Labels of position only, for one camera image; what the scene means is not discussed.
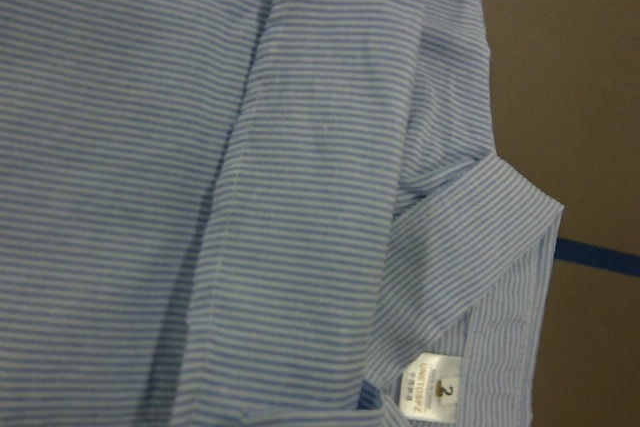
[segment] blue stripe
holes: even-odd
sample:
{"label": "blue stripe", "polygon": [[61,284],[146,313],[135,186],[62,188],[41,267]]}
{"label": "blue stripe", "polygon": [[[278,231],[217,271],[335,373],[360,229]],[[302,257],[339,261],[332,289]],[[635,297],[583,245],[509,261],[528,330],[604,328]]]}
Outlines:
{"label": "blue stripe", "polygon": [[640,257],[584,242],[559,238],[555,258],[618,274],[640,277]]}

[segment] shirt label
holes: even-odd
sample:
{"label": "shirt label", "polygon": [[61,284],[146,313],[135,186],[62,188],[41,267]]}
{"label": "shirt label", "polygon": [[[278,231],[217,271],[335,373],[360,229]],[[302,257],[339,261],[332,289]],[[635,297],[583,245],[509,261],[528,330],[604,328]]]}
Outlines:
{"label": "shirt label", "polygon": [[454,423],[461,357],[424,353],[402,375],[400,411],[410,420]]}

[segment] striped shirt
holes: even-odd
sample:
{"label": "striped shirt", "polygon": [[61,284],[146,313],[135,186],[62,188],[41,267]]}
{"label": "striped shirt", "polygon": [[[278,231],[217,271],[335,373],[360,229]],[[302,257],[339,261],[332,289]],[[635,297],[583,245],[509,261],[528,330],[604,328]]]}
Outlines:
{"label": "striped shirt", "polygon": [[481,0],[0,3],[0,425],[430,425],[423,351],[529,424],[561,206]]}

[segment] blue tape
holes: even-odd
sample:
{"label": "blue tape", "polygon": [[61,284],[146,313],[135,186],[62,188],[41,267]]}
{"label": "blue tape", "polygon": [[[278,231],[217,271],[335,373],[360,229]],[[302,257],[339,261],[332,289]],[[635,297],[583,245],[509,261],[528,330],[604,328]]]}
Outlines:
{"label": "blue tape", "polygon": [[556,243],[555,258],[640,277],[640,257],[575,240],[559,238]]}

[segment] striped fabric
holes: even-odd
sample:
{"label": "striped fabric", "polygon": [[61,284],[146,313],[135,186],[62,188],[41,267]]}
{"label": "striped fabric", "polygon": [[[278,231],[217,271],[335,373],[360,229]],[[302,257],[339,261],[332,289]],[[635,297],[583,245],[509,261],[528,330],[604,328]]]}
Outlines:
{"label": "striped fabric", "polygon": [[480,0],[0,0],[0,425],[525,426],[561,206]]}

